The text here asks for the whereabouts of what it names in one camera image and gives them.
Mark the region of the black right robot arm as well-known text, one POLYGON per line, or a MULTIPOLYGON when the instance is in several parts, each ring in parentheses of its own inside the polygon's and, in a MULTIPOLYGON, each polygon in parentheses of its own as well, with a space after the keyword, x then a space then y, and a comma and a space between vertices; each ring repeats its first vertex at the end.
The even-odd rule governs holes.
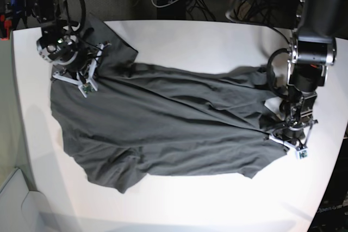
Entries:
POLYGON ((63 68, 73 79, 86 80, 101 48, 87 42, 94 29, 86 27, 85 0, 79 0, 81 18, 71 20, 67 0, 35 0, 33 11, 42 36, 36 49, 45 61, 63 68))

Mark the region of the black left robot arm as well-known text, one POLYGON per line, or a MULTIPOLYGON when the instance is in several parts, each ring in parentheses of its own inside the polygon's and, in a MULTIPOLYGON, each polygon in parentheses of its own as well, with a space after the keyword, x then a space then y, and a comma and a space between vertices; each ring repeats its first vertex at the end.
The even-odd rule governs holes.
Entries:
POLYGON ((282 99, 284 119, 271 128, 270 139, 291 145, 305 138, 304 129, 312 129, 316 89, 324 86, 328 69, 337 56, 337 32, 344 23, 347 0, 300 0, 300 21, 288 39, 288 48, 274 51, 268 59, 266 76, 269 89, 282 99), (287 53, 288 72, 284 88, 276 87, 272 63, 287 53))

